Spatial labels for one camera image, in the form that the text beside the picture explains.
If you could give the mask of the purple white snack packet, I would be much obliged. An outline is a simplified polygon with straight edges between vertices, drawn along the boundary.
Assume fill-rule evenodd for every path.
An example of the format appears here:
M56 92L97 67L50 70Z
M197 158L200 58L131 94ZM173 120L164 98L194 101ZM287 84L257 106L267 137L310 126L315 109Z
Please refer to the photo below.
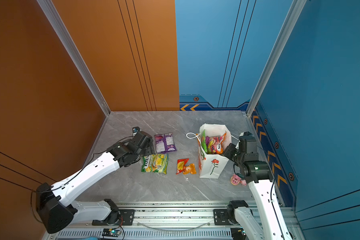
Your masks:
M155 135L156 152L166 154L177 151L172 133Z

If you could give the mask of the green Fox's candy bag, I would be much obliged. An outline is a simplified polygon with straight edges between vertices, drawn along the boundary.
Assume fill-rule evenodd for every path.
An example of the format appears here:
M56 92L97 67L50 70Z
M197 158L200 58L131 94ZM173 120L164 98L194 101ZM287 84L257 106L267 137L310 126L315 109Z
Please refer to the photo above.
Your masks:
M155 154L143 157L143 173L167 173L169 162L168 154Z

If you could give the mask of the orange Fox's fruits candy bag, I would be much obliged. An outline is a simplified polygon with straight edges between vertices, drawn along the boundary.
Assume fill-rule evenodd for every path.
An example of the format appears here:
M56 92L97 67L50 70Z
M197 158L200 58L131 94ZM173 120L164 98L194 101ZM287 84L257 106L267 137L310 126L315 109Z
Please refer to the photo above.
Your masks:
M227 133L222 136L215 137L215 144L213 145L213 154L222 154L224 152L223 143L226 140Z

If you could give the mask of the white floral paper bag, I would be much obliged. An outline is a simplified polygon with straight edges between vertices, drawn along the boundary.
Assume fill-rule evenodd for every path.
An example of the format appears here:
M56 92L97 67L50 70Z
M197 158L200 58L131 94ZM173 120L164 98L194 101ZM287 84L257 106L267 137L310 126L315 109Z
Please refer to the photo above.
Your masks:
M223 157L223 154L207 154L201 147L201 133L205 130L205 134L208 137L222 136L227 133L226 140L223 143L224 149L232 143L232 135L226 125L218 124L203 124L199 133L187 133L188 139L196 139L198 143L198 165L199 176L204 179L218 179L222 171L224 170L229 159Z

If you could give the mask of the green Lay's chips bag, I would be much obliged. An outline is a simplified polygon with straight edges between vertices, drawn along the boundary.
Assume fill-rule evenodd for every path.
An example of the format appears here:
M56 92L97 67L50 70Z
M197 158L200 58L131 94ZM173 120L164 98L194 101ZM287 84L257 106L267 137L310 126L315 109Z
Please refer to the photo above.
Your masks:
M207 150L207 143L206 143L206 134L205 134L205 130L203 130L203 132L201 133L201 147L203 149L203 151L205 153L208 152Z

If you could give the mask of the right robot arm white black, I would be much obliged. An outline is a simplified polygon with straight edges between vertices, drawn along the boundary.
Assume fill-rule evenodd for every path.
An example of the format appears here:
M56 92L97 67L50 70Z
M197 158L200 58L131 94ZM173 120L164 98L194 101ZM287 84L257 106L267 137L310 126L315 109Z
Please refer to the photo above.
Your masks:
M261 223L256 221L248 204L243 201L228 204L229 220L239 225L249 240L292 240L278 203L274 175L269 164L259 159L256 138L244 132L237 145L228 145L223 156L239 167L239 176L252 193Z

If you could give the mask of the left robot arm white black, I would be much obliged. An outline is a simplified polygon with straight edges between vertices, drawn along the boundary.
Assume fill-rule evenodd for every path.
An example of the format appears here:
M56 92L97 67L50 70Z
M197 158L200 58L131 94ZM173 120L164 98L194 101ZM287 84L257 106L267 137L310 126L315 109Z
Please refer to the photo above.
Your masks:
M99 157L73 175L36 190L36 211L49 234L55 234L70 224L92 222L113 226L122 222L119 207L111 200L78 202L76 199L105 176L137 163L154 153L154 138L137 131L108 147Z

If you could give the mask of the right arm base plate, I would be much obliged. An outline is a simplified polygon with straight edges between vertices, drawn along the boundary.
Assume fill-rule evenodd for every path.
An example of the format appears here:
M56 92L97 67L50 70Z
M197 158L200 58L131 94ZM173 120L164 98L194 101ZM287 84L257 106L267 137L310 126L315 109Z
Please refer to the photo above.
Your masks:
M214 209L214 224L216 226L230 226L232 223L229 220L227 209Z

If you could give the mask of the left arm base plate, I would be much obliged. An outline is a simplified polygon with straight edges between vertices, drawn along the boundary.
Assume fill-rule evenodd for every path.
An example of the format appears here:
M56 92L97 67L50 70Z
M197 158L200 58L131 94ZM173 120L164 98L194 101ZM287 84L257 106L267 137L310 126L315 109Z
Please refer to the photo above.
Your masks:
M102 221L93 220L93 226L131 226L134 221L135 210L112 210Z

